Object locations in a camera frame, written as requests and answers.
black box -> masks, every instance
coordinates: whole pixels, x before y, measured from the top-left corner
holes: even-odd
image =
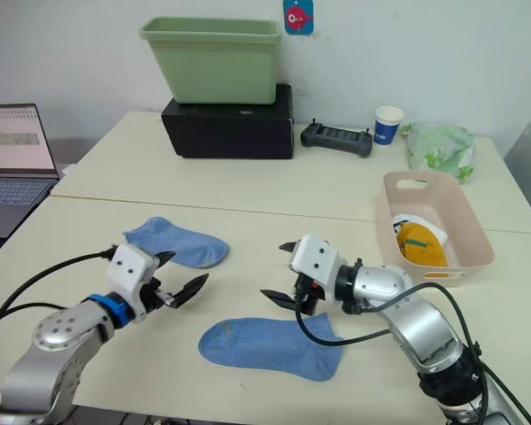
[[[278,84],[274,104],[179,104],[161,119],[185,158],[293,158],[291,87]]]

yellow object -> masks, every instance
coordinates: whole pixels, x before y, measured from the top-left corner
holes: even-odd
[[[399,249],[411,263],[420,266],[446,267],[444,250],[436,236],[425,226],[404,223],[397,235]]]

green plastic bag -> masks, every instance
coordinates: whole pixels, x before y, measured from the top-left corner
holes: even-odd
[[[409,124],[399,128],[407,139],[407,159],[411,170],[448,173],[464,183],[474,171],[476,142],[462,127]]]

blue ring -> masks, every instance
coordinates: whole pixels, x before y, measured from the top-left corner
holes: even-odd
[[[126,314],[126,310],[127,310],[126,303],[118,304],[112,298],[104,297],[98,294],[92,294],[90,297],[88,297],[88,299],[92,299],[108,307],[114,313],[114,315],[118,317],[120,326],[122,328],[124,328],[130,322],[130,319],[128,319],[127,314]]]

laptop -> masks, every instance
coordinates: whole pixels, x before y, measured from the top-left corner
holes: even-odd
[[[59,180],[35,104],[0,104],[0,238]]]

